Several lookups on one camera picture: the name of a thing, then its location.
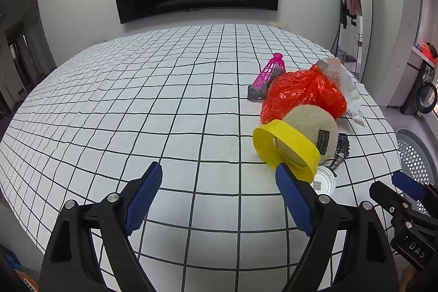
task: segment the white plastic lid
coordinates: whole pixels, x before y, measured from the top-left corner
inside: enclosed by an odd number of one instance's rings
[[[315,178],[310,185],[318,195],[332,195],[336,188],[336,181],[333,172],[327,167],[319,165],[316,168]]]

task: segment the yellow ring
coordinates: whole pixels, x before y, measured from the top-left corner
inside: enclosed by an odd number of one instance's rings
[[[274,137],[295,151],[306,163],[306,166],[299,166],[285,158],[274,144]],[[321,155],[316,146],[298,130],[284,121],[275,119],[266,125],[255,128],[252,140],[260,158],[273,170],[285,162],[297,179],[309,183],[313,181]]]

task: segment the red plastic bag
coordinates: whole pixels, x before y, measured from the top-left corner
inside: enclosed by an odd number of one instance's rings
[[[341,91],[318,66],[312,65],[308,70],[286,72],[273,80],[261,107],[261,122],[267,124],[274,119],[281,120],[294,107],[305,104],[321,107],[334,119],[347,110]]]

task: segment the washing machine door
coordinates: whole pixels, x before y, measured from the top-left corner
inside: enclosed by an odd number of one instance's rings
[[[416,103],[420,113],[430,113],[437,104],[438,94],[436,87],[430,82],[424,82],[418,89]]]

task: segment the white grid tablecloth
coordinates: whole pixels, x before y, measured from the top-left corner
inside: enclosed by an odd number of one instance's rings
[[[252,145],[261,104],[247,86],[281,52],[286,69],[331,54],[277,28],[214,25],[155,30],[98,44],[28,96],[0,143],[0,184],[44,251],[63,203],[99,202],[152,161],[163,184],[130,242],[158,292],[280,291],[307,244]],[[365,128],[337,120],[350,157],[336,170],[340,204],[369,200],[401,169],[394,131],[363,85]],[[388,236],[390,217],[377,207]],[[339,233],[321,286],[337,269]],[[109,287],[117,283],[93,231]]]

